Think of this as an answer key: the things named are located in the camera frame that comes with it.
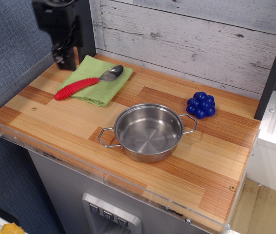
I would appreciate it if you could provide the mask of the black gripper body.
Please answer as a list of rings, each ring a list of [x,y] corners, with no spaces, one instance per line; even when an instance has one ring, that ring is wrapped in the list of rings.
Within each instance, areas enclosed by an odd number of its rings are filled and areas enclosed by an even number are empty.
[[[78,0],[33,0],[32,6],[39,28],[51,37],[53,49],[83,46]]]

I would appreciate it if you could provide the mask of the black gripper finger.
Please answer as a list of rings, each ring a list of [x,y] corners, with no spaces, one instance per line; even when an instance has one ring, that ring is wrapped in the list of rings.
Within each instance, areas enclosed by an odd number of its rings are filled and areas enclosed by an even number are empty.
[[[73,47],[53,45],[52,55],[59,69],[70,71],[76,70]]]

